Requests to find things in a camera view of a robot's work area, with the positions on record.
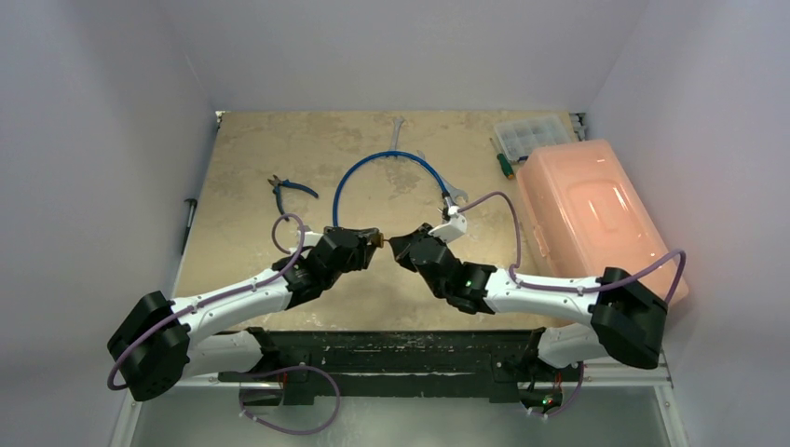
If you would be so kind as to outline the blue cable lock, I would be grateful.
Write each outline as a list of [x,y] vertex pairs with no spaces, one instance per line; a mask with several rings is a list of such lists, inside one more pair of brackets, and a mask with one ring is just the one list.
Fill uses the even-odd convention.
[[357,174],[359,171],[366,169],[368,166],[382,165],[385,163],[392,164],[396,161],[404,161],[407,165],[415,165],[417,169],[422,170],[435,182],[442,201],[446,204],[446,206],[449,207],[455,205],[450,190],[443,181],[440,172],[431,166],[431,164],[426,159],[419,155],[400,150],[386,150],[363,157],[361,160],[357,161],[350,168],[348,168],[347,171],[341,176],[337,186],[334,189],[331,206],[331,222],[333,226],[339,226],[341,224],[341,199],[351,177]]

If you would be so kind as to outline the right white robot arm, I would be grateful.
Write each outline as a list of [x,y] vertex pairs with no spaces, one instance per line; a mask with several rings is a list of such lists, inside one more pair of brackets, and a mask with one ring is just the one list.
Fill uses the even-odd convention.
[[534,378],[605,356],[643,370],[659,365],[668,305],[621,268],[586,278],[514,275],[459,260],[424,228],[389,244],[397,264],[416,272],[435,297],[463,313],[527,313],[566,321],[564,328],[542,332],[524,352],[524,369]]

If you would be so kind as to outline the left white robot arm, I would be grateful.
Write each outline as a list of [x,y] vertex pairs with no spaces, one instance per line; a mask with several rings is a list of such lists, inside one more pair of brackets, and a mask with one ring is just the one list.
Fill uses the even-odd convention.
[[114,360],[107,385],[127,389],[138,401],[152,400],[180,379],[203,373],[240,372],[265,381],[278,356],[243,331],[222,332],[257,316],[309,303],[345,273],[366,269],[384,237],[375,228],[328,227],[300,238],[295,252],[263,272],[217,291],[166,298],[144,295],[107,343]]

